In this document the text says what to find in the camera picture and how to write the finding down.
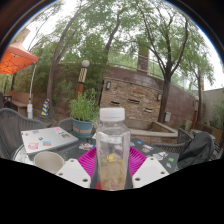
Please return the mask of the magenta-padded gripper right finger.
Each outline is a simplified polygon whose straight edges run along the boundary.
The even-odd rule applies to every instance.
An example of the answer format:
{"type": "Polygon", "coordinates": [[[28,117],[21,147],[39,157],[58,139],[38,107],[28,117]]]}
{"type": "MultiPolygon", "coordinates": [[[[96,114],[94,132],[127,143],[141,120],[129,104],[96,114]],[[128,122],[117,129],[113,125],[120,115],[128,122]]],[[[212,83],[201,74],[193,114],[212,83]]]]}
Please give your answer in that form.
{"type": "Polygon", "coordinates": [[[140,188],[168,175],[155,157],[146,157],[137,149],[130,148],[129,171],[134,188],[140,188]]]}

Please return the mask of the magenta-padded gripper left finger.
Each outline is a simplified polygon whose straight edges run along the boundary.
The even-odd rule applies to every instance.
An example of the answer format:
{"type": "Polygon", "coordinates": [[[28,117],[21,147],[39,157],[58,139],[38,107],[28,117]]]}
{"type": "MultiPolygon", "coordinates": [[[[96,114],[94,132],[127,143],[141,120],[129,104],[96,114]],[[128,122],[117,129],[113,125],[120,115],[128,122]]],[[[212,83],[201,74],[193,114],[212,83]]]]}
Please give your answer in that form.
{"type": "Polygon", "coordinates": [[[78,159],[71,158],[56,173],[57,176],[80,187],[89,188],[95,171],[96,148],[93,147],[78,159]]]}

